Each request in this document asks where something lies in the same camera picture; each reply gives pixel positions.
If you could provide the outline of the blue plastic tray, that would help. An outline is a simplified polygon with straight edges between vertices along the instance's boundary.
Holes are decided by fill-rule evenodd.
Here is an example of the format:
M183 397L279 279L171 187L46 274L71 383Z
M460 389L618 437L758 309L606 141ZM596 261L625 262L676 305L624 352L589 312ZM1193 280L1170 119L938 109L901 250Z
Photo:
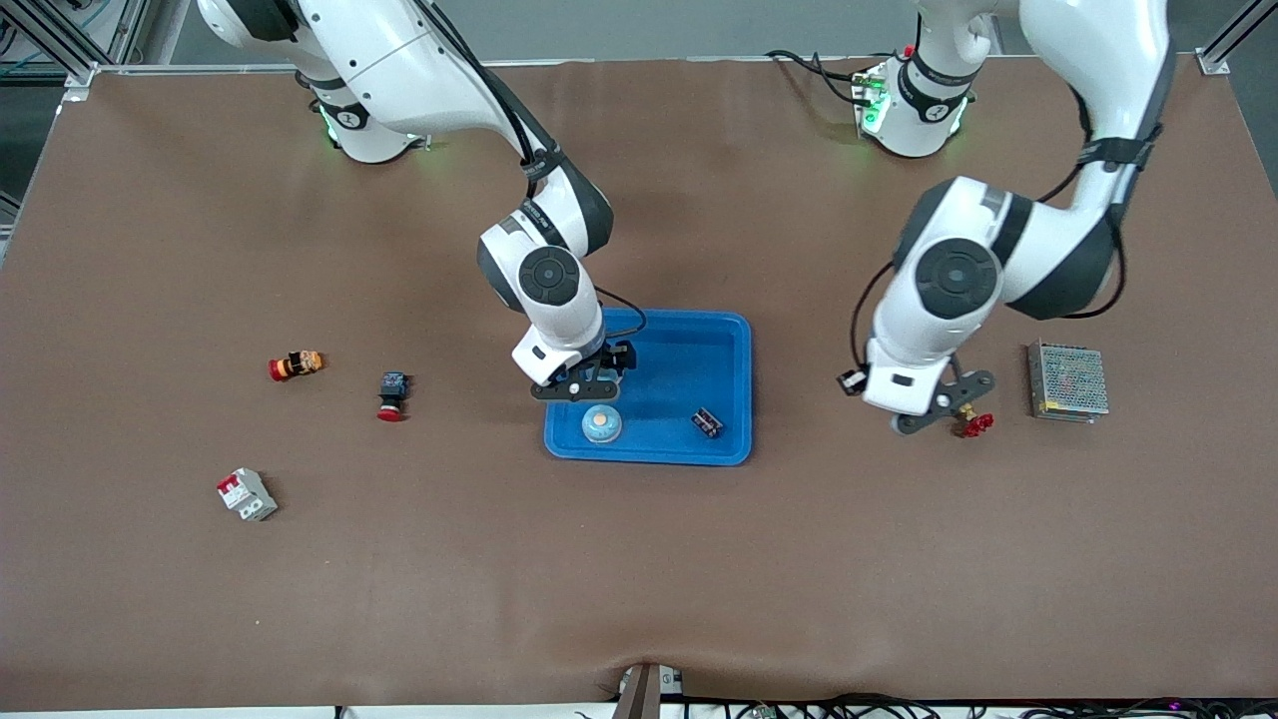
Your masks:
M580 420L593 404L550 404L543 441L560 458L735 467L754 441L753 335L744 315L649 309L630 337L638 364L612 401L622 432L610 444L585 441ZM691 415L705 406L723 423L709 438Z

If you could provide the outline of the brown table mat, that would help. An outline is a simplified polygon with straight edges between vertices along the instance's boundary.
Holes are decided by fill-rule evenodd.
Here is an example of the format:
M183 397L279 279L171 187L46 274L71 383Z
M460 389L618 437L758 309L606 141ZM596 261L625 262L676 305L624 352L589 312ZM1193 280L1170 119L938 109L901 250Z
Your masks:
M475 268L504 140L364 167L289 74L98 77L0 269L0 711L578 702L642 662L740 699L1278 696L1278 201L1227 79L1180 69L1121 304L964 347L996 373L964 441L835 378L921 190L1066 172L1040 61L987 64L927 161L772 63L502 77L612 202L598 284L751 324L748 461L543 450ZM1102 352L1109 414L1034 418L1039 341ZM271 381L296 351L325 368ZM238 467L268 518L222 503Z

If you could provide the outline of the metal mesh power supply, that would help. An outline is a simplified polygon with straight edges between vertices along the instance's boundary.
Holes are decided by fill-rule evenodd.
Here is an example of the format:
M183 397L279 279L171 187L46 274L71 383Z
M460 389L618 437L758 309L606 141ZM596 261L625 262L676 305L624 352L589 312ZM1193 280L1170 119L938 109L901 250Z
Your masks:
M1109 414L1100 351L1039 341L1025 355L1034 418L1095 423Z

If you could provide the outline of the white red circuit breaker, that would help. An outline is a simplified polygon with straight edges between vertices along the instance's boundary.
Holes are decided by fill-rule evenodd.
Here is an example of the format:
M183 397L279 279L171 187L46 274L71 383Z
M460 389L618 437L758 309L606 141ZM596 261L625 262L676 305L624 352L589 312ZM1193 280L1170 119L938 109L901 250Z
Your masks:
M227 474L227 478L219 481L216 490L227 510L235 511L240 518L250 522L268 518L279 510L279 503L268 496L259 473L249 467L238 467Z

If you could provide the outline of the grey metal clamp bracket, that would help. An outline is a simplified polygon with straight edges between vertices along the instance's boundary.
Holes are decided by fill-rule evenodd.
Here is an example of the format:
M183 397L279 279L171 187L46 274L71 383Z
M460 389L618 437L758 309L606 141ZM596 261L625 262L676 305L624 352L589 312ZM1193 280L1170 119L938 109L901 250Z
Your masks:
M674 665L630 665L619 683L611 719L662 719L666 699L682 696L682 672Z

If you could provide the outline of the aluminium frame post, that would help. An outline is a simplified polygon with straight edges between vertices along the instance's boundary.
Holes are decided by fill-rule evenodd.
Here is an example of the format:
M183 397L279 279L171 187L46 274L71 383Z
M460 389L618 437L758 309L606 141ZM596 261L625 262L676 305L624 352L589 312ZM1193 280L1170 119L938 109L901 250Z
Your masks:
M77 86L166 64L196 0L0 0L0 88Z
M1246 0L1194 55L1204 77L1228 77L1232 54L1278 13L1278 0Z

